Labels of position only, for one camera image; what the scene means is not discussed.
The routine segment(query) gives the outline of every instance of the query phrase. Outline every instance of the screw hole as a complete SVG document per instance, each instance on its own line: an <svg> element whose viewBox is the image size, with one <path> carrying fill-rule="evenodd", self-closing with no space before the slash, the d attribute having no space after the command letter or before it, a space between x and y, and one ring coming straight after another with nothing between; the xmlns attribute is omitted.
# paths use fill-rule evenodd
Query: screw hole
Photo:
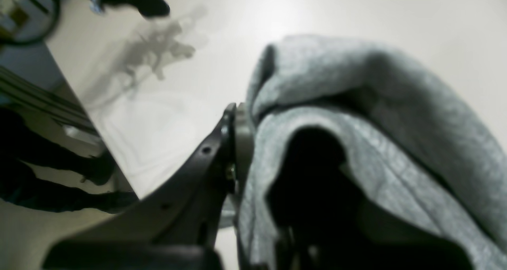
<svg viewBox="0 0 507 270"><path fill-rule="evenodd" d="M160 205L160 209L163 209L163 210L167 210L170 207L171 207L170 203L163 203Z"/></svg>

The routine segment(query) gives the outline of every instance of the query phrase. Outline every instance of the gray fabric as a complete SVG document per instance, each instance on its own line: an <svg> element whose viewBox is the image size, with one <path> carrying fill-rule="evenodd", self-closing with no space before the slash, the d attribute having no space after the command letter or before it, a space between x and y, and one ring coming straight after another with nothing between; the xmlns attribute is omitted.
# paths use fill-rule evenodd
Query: gray fabric
<svg viewBox="0 0 507 270"><path fill-rule="evenodd" d="M246 104L255 154L238 227L251 263L276 269L278 234L265 195L291 137L321 127L343 145L350 176L369 200L462 246L476 269L507 269L505 154L474 112L418 62L372 42L288 37L265 49Z"/></svg>

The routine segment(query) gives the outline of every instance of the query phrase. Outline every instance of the black pants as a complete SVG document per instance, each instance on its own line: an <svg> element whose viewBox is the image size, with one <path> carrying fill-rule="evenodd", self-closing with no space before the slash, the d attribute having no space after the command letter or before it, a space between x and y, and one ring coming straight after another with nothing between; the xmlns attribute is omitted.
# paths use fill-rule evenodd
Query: black pants
<svg viewBox="0 0 507 270"><path fill-rule="evenodd" d="M83 173L89 159L32 132L14 111L0 108L0 197L31 209L64 212L96 207L100 195L41 180L22 161Z"/></svg>

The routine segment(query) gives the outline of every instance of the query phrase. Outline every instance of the gray cloth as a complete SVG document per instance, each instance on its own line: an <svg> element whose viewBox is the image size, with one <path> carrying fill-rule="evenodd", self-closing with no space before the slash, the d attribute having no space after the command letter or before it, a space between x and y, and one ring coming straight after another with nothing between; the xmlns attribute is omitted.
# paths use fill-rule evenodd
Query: gray cloth
<svg viewBox="0 0 507 270"><path fill-rule="evenodd" d="M336 95L347 104L337 104ZM276 269L278 233L265 196L291 137L319 127L341 142L350 176L369 200L457 243L476 269L507 269L505 154L474 112L417 61L372 42L288 37L265 49L246 104L255 154L238 227L250 263Z"/></svg>

